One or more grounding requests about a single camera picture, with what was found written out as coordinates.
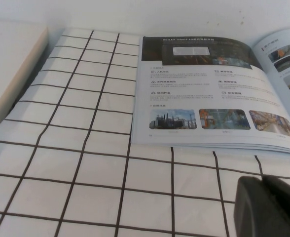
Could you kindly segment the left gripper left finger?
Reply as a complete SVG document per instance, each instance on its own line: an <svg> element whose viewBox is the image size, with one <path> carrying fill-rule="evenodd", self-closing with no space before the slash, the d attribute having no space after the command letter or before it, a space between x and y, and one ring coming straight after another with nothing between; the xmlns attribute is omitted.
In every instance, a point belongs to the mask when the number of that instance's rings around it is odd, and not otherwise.
<svg viewBox="0 0 290 237"><path fill-rule="evenodd" d="M238 237L290 237L283 218L262 179L242 176L238 180L234 207Z"/></svg>

